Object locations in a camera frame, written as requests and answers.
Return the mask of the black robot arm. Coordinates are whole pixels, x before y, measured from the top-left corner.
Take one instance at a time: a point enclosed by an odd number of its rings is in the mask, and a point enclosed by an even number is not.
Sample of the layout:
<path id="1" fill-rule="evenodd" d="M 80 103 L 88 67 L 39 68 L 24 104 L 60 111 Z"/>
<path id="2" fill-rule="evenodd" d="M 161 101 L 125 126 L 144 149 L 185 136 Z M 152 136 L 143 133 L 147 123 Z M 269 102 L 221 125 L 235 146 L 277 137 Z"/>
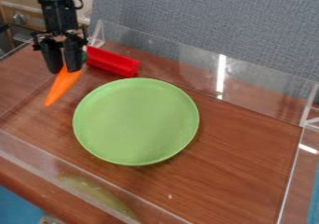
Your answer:
<path id="1" fill-rule="evenodd" d="M 45 30 L 33 32 L 32 47 L 40 50 L 47 69 L 59 74 L 63 66 L 69 73 L 83 69 L 84 46 L 88 44 L 87 27 L 79 23 L 77 11 L 83 0 L 37 0 L 45 22 Z"/>

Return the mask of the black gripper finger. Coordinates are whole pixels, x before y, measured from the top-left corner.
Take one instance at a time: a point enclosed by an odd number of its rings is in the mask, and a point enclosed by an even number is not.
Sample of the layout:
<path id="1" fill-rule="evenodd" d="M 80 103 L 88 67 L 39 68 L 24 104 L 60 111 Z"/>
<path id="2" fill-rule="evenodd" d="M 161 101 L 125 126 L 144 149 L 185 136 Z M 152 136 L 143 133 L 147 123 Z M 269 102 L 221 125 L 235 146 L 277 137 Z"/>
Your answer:
<path id="1" fill-rule="evenodd" d="M 65 66 L 69 73 L 83 68 L 83 39 L 76 34 L 68 34 L 64 41 Z"/>
<path id="2" fill-rule="evenodd" d="M 47 69 L 52 74 L 57 74 L 63 68 L 64 60 L 59 43 L 45 37 L 40 42 L 40 50 L 47 63 Z"/>

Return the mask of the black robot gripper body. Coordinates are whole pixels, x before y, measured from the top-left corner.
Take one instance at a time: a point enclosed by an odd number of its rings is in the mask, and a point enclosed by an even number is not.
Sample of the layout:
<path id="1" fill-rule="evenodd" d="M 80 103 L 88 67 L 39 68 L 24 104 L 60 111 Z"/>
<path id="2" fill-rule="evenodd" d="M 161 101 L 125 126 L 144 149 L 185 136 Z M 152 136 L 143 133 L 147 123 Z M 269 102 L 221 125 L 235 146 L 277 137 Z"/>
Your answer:
<path id="1" fill-rule="evenodd" d="M 81 48 L 87 44 L 87 35 L 77 36 L 75 31 L 80 29 L 76 11 L 83 8 L 84 3 L 81 2 L 79 7 L 75 0 L 39 0 L 39 3 L 45 21 L 47 38 L 40 41 L 40 32 L 32 34 L 33 49 L 41 49 L 40 43 L 52 45 L 55 48 L 65 48 L 68 44 L 75 44 Z"/>

